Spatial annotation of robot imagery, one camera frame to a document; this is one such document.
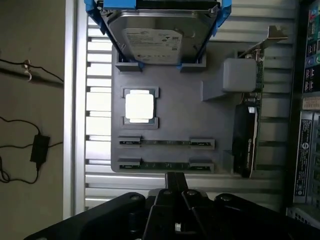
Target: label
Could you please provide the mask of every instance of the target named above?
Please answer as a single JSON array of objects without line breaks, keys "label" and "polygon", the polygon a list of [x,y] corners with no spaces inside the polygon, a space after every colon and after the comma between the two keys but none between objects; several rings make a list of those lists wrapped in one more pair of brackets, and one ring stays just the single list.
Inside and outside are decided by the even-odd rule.
[{"label": "label", "polygon": [[312,4],[309,9],[307,44],[305,50],[303,93],[320,91],[320,6]]},{"label": "label", "polygon": [[320,96],[305,97],[302,102],[303,110],[320,110]]},{"label": "label", "polygon": [[306,196],[307,191],[311,128],[311,120],[301,120],[294,188],[294,195],[298,197]]},{"label": "label", "polygon": [[122,34],[134,58],[145,64],[180,64],[182,34],[174,30],[126,28]]}]

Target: hard drive label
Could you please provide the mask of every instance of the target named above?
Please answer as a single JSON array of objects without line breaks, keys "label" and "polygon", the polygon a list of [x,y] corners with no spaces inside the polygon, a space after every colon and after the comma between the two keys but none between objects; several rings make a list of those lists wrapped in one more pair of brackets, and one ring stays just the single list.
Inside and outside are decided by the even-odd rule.
[{"label": "hard drive label", "polygon": [[180,64],[183,36],[177,31],[126,28],[122,34],[137,61],[145,64]]},{"label": "hard drive label", "polygon": [[302,119],[295,172],[294,196],[304,197],[307,192],[308,163],[310,155],[312,120]]}]

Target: metal bracket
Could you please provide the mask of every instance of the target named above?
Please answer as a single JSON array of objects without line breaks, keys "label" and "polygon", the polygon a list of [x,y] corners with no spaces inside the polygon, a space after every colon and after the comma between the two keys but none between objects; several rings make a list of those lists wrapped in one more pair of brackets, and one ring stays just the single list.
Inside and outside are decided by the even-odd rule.
[{"label": "metal bracket", "polygon": [[277,27],[275,25],[270,25],[268,28],[268,35],[265,40],[257,43],[256,45],[252,46],[249,48],[247,51],[242,53],[239,58],[253,53],[255,50],[261,50],[261,49],[266,49],[270,47],[271,45],[274,45],[278,43],[279,41],[282,40],[287,40],[288,36],[284,34],[283,28],[282,27]]}]

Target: power supply label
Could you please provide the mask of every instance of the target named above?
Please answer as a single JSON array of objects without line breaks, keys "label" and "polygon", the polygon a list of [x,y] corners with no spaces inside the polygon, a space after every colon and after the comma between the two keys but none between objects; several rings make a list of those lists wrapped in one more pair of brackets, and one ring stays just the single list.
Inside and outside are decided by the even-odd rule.
[{"label": "power supply label", "polygon": [[305,197],[308,182],[308,164],[310,155],[312,120],[302,119],[295,172],[294,196]]}]

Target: wall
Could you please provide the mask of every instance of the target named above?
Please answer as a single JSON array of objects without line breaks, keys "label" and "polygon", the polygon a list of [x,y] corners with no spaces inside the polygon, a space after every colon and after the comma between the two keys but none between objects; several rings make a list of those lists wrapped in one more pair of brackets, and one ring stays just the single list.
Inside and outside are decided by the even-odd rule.
[{"label": "wall", "polygon": [[[65,1],[0,1],[0,58],[14,62],[30,59],[33,65],[64,76]],[[22,71],[20,67],[0,67]],[[54,80],[40,70],[40,75]],[[51,137],[63,140],[63,90],[34,85],[0,74],[0,116],[24,119]],[[0,146],[33,142],[36,130],[26,123],[0,120]],[[5,169],[13,176],[34,179],[31,147],[0,149]],[[0,233],[3,240],[20,240],[62,219],[63,146],[48,152],[34,185],[0,183]]]}]

